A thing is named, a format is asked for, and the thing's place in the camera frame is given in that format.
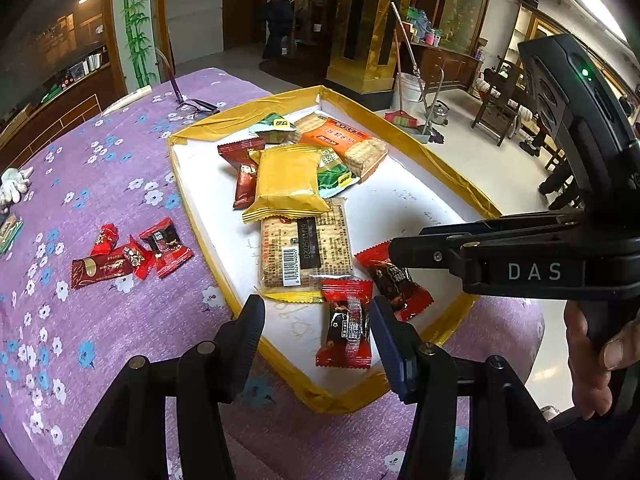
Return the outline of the right hand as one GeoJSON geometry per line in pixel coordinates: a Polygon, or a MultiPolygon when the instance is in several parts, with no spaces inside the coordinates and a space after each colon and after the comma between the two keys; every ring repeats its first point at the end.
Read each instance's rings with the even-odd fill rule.
{"type": "Polygon", "coordinates": [[[577,302],[567,301],[564,323],[574,404],[585,420],[603,416],[613,405],[612,373],[639,361],[639,319],[627,323],[599,352],[588,337],[588,321],[577,302]]]}

